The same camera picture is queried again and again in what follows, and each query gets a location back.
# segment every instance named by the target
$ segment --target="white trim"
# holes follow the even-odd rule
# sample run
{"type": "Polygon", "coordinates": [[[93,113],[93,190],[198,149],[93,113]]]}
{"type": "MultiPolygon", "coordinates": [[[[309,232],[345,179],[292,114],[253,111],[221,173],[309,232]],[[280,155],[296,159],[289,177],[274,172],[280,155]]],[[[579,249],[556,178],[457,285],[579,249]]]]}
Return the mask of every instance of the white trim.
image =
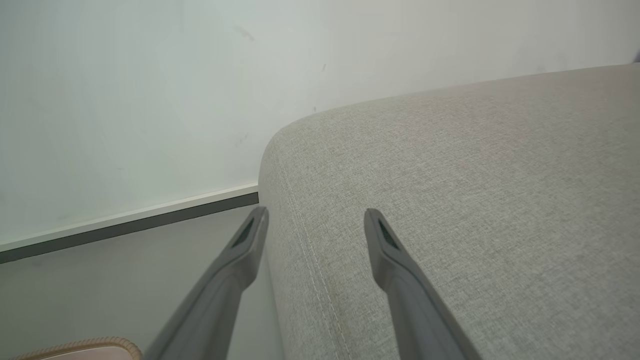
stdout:
{"type": "Polygon", "coordinates": [[[43,241],[63,238],[65,236],[85,233],[87,231],[101,229],[107,226],[113,226],[125,222],[139,220],[141,218],[148,218],[160,214],[170,213],[172,211],[192,208],[193,206],[204,205],[210,202],[230,199],[232,197],[255,193],[257,191],[258,183],[242,185],[231,189],[205,193],[194,197],[188,197],[187,199],[167,202],[166,204],[149,206],[148,208],[128,211],[126,213],[111,215],[109,217],[98,218],[87,222],[60,227],[54,230],[23,236],[17,239],[5,240],[0,242],[0,252],[16,249],[23,246],[33,245],[36,243],[42,243],[43,241]]]}

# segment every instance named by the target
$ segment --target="white wall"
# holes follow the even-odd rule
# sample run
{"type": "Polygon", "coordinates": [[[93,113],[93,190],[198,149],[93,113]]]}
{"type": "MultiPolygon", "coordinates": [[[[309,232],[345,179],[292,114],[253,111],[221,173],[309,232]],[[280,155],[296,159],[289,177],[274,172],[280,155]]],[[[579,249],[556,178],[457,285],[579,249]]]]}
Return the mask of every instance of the white wall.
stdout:
{"type": "Polygon", "coordinates": [[[0,3],[0,243],[257,180],[282,126],[630,63],[638,0],[0,3]]]}

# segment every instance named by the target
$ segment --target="tan braided edge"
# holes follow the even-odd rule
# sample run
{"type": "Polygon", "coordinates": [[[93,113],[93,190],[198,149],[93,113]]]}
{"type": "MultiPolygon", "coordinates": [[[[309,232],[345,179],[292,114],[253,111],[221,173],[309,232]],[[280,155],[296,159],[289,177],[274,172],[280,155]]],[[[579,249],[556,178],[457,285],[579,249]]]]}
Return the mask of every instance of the tan braided edge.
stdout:
{"type": "Polygon", "coordinates": [[[45,359],[47,357],[66,354],[68,352],[87,350],[90,348],[100,348],[100,347],[120,347],[128,351],[128,353],[130,353],[131,358],[133,360],[142,360],[142,352],[140,352],[140,349],[138,349],[136,344],[132,343],[127,339],[118,338],[116,336],[87,339],[82,341],[75,341],[73,343],[66,343],[63,345],[58,345],[55,347],[50,347],[50,348],[45,348],[42,350],[30,352],[24,355],[20,355],[18,357],[13,357],[10,360],[40,360],[40,359],[45,359]]]}

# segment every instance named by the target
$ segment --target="floor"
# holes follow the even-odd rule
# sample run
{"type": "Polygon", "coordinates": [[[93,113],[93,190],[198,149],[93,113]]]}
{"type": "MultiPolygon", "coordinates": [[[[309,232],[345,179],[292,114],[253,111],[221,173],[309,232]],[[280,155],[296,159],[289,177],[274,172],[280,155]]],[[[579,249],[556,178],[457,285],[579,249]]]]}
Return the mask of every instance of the floor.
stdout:
{"type": "MultiPolygon", "coordinates": [[[[144,352],[253,206],[0,265],[0,358],[102,336],[144,352]]],[[[283,359],[266,257],[227,359],[283,359]]]]}

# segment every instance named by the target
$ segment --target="gray upholstery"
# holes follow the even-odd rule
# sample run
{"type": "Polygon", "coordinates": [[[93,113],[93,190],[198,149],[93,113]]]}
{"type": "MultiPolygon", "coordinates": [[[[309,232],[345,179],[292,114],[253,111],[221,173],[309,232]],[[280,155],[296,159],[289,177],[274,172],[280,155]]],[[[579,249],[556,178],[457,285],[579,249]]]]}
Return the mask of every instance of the gray upholstery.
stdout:
{"type": "Polygon", "coordinates": [[[378,208],[485,359],[640,359],[640,64],[364,102],[269,144],[288,359],[393,359],[378,208]]]}

